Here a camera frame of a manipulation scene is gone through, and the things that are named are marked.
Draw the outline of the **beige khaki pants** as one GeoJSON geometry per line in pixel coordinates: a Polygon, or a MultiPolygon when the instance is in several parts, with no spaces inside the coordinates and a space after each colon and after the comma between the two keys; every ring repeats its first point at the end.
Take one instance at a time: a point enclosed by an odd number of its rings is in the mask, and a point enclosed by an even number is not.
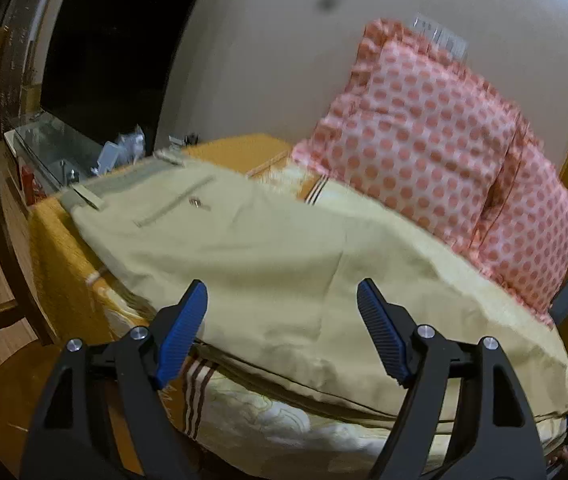
{"type": "Polygon", "coordinates": [[[389,426],[404,398],[357,309],[358,284],[445,337],[500,342],[538,417],[568,411],[556,330],[435,237],[372,200],[309,205],[206,162],[161,159],[60,203],[113,276],[157,311],[202,281],[203,354],[335,418],[389,426]]]}

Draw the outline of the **yellow floral bed sheet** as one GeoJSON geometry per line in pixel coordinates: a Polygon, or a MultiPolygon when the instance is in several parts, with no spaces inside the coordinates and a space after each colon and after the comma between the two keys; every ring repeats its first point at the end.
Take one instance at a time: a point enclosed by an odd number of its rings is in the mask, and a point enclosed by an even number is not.
{"type": "MultiPolygon", "coordinates": [[[[290,144],[263,133],[220,139],[185,151],[167,150],[153,159],[173,165],[186,160],[206,162],[309,205],[342,206],[344,193],[354,192],[427,232],[378,200],[296,164],[290,144]]],[[[34,284],[54,333],[100,342],[152,320],[158,310],[144,307],[80,236],[60,203],[64,191],[34,205],[29,218],[34,284]]],[[[465,256],[427,233],[500,286],[539,322],[556,330],[549,318],[539,318],[465,256]]],[[[267,479],[362,477],[380,454],[397,418],[389,426],[373,426],[360,418],[332,417],[209,359],[202,348],[198,337],[185,369],[162,392],[162,403],[180,431],[246,474],[267,479]]],[[[534,421],[542,448],[546,452],[558,448],[567,434],[568,411],[546,417],[534,414],[534,421]]]]}

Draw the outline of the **pink polka dot pillow rear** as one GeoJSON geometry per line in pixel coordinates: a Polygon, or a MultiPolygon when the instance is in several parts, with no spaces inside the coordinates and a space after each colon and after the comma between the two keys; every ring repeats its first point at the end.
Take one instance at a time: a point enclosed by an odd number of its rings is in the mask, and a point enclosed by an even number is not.
{"type": "MultiPolygon", "coordinates": [[[[412,38],[444,54],[467,73],[475,74],[446,50],[397,22],[372,21],[365,27],[362,40],[365,38],[374,41],[412,38]]],[[[459,254],[490,280],[512,292],[539,318],[545,318],[568,267],[568,189],[562,185],[552,162],[544,156],[519,107],[501,96],[484,77],[479,77],[503,101],[518,109],[519,120],[503,166],[490,188],[472,244],[459,254]]]]}

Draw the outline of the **pink polka dot pillow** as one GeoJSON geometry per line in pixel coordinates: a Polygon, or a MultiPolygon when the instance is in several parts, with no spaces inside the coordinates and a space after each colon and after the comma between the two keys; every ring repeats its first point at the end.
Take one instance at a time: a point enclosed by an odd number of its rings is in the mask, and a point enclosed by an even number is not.
{"type": "MultiPolygon", "coordinates": [[[[362,40],[365,38],[374,41],[412,38],[444,54],[467,73],[475,74],[446,50],[397,22],[372,21],[365,27],[362,40]]],[[[568,189],[562,185],[552,162],[544,156],[519,107],[501,96],[484,77],[479,77],[503,101],[518,109],[519,120],[503,166],[490,188],[472,244],[459,254],[490,280],[512,292],[539,318],[545,318],[568,267],[568,189]]]]}
{"type": "Polygon", "coordinates": [[[412,38],[365,38],[345,91],[293,159],[466,252],[518,120],[444,54],[412,38]]]}

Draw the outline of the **glass top side table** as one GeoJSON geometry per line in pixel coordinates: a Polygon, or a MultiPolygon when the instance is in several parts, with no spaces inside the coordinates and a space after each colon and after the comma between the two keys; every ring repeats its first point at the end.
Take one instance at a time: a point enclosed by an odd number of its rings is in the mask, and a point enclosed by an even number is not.
{"type": "Polygon", "coordinates": [[[45,196],[135,164],[146,152],[140,127],[98,144],[45,112],[11,118],[10,124],[5,136],[13,144],[19,167],[34,174],[45,196]]]}

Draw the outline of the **pink polka dot pillow front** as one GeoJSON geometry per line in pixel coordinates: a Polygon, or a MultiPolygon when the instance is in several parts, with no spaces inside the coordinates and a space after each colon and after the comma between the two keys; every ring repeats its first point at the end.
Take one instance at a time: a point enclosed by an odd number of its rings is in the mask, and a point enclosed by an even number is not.
{"type": "Polygon", "coordinates": [[[518,120],[444,54],[412,38],[365,38],[345,91],[293,159],[466,252],[518,120]]]}

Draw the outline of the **dark television screen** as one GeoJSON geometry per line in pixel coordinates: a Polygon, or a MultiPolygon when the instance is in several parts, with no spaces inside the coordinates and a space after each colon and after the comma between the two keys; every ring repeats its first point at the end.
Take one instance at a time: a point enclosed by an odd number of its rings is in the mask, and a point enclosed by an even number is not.
{"type": "Polygon", "coordinates": [[[179,44],[197,0],[63,0],[41,106],[103,145],[140,128],[156,138],[179,44]]]}

